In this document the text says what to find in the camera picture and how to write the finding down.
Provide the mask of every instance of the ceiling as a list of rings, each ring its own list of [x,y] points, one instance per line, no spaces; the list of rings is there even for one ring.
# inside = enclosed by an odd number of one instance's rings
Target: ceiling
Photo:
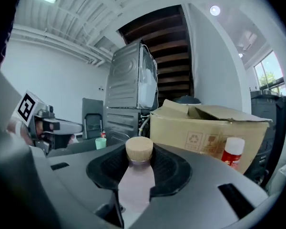
[[[116,21],[125,14],[134,13],[135,4],[146,6],[149,11],[153,10],[148,8],[150,4],[146,1],[57,0],[55,4],[50,4],[41,0],[20,0],[11,39],[47,45],[97,67],[107,65],[111,61],[112,53],[125,43],[119,34],[115,33],[116,30],[113,30],[110,40],[108,36],[104,36],[103,31],[117,24]],[[239,10],[222,6],[221,11],[217,19],[235,45],[244,31],[249,30],[257,34],[257,40],[250,50],[244,52],[242,60],[245,64],[265,43],[265,38]]]

